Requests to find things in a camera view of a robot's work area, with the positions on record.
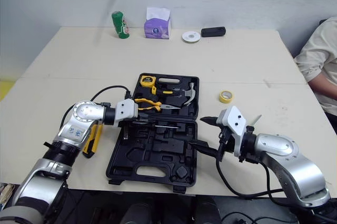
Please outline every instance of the purple tissue box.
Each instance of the purple tissue box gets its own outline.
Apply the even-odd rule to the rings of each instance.
[[[169,39],[171,34],[171,18],[167,21],[152,18],[145,22],[144,31],[146,38]]]

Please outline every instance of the green can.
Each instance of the green can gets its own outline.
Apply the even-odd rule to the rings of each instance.
[[[130,34],[128,33],[128,27],[126,26],[123,13],[121,11],[115,11],[112,13],[111,17],[119,38],[128,38]]]

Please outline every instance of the silver robotic arm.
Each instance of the silver robotic arm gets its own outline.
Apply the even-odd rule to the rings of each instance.
[[[17,189],[12,206],[0,212],[0,223],[51,223],[62,208],[66,180],[78,153],[85,146],[92,126],[98,121],[118,127],[122,120],[138,117],[131,99],[116,108],[81,101],[74,105],[70,120],[60,129],[43,158],[39,159]]]
[[[218,150],[194,145],[200,152],[215,158],[225,151],[243,160],[268,166],[278,178],[290,204],[303,208],[324,205],[330,194],[320,169],[299,152],[298,145],[286,136],[253,134],[254,128],[235,106],[221,111],[218,117],[204,117],[202,121],[221,128]]]

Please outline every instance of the yellow tape measure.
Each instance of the yellow tape measure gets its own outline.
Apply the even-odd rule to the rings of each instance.
[[[222,91],[219,96],[219,100],[222,103],[229,103],[232,101],[233,98],[234,98],[234,95],[230,91],[227,91],[227,90]]]
[[[155,82],[156,77],[146,75],[143,75],[140,81],[142,87],[149,87],[149,88],[153,87]]]

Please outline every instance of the table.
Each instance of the table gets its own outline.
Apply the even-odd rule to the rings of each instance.
[[[105,86],[122,84],[133,90],[139,74],[154,72],[200,78],[198,137],[218,147],[219,129],[199,118],[217,116],[229,105],[217,99],[220,90],[234,92],[236,105],[251,122],[262,114],[255,133],[283,134],[325,175],[336,197],[337,136],[309,86],[273,30],[228,30],[224,37],[185,44],[173,30],[170,40],[143,38],[142,29],[116,38],[111,28],[61,28],[1,102],[0,180],[20,184],[46,151],[43,142],[57,134],[64,111],[90,99]],[[97,101],[116,104],[122,90],[109,90]],[[172,192],[171,186],[124,181],[108,184],[105,170],[119,129],[103,128],[97,153],[79,155],[68,179],[70,188],[115,191]],[[221,167],[242,193],[266,189],[261,166],[239,163],[226,154]],[[271,187],[280,185],[274,175]],[[198,155],[197,181],[187,194],[232,195],[215,169],[214,158]]]

